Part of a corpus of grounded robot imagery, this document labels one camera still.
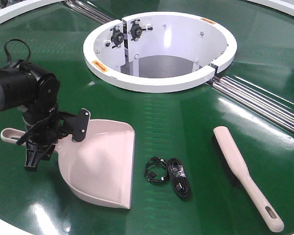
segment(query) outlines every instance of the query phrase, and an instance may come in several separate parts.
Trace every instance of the brush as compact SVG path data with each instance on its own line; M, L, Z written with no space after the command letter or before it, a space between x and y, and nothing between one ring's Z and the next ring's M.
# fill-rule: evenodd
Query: brush
M235 175L235 177L232 177L232 184L235 184L235 178L237 178L249 194L269 229L276 233L282 231L284 228L283 221L251 178L247 165L228 128L225 126L216 127L213 139L217 144L216 147L220 148L220 153L226 160L231 172Z

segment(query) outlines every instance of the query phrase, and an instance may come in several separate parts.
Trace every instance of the green surface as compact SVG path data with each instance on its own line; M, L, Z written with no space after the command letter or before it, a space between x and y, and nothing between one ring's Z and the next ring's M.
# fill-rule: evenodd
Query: green surface
M116 17L171 10L215 20L239 45L234 63L223 74L294 103L292 17L239 0L94 3ZM273 234L244 189L231 186L213 149L212 129L225 125L251 176L283 219L280 234L293 233L294 135L205 84L178 93L142 94L105 83L87 69L82 53L84 39L98 26L60 4L19 16L0 26L0 67L4 42L23 39L32 49L31 61L61 81L61 110L77 113L85 107L92 118L132 125L136 143L131 209L81 201L63 181L56 154L50 162L41 162L38 172L27 172L23 147L0 140L0 218L36 235ZM22 45L11 45L15 59L26 56L23 50ZM24 128L18 110L0 113L0 131L5 127ZM170 183L157 186L144 179L145 163L154 155L182 161L191 182L188 200L179 199Z

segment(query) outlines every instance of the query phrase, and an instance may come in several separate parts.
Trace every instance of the screw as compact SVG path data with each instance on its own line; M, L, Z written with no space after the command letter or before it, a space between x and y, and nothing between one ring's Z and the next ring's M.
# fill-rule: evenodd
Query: screw
M119 43L122 43L124 40L124 37L120 35L120 36L118 36L117 40Z
M135 34L136 36L141 36L141 34L142 34L142 30L141 30L140 28L137 28L137 29L135 30L134 34Z

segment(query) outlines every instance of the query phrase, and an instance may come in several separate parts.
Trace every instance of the dustpan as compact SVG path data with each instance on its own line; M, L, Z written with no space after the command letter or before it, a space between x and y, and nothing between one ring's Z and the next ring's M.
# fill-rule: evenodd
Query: dustpan
M6 128L1 139L16 143L23 134ZM92 119L82 142L72 140L72 135L59 140L55 147L59 168L72 192L92 204L130 209L134 138L127 123Z

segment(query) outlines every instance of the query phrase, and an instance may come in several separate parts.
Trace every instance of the white circular opening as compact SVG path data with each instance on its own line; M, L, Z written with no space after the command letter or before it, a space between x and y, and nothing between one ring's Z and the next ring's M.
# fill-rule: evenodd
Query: white circular opening
M124 89L164 93L198 86L233 61L237 43L220 24L177 12L147 12L106 23L84 42L89 69Z

